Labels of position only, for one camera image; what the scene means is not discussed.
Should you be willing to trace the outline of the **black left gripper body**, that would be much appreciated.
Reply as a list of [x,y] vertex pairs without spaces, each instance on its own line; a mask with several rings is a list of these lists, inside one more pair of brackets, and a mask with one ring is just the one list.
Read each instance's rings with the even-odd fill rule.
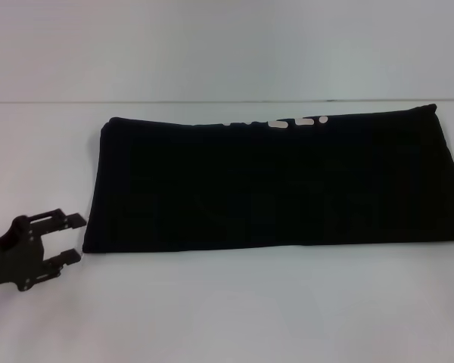
[[13,283],[20,291],[47,280],[44,247],[37,231],[46,214],[18,216],[0,237],[0,284]]

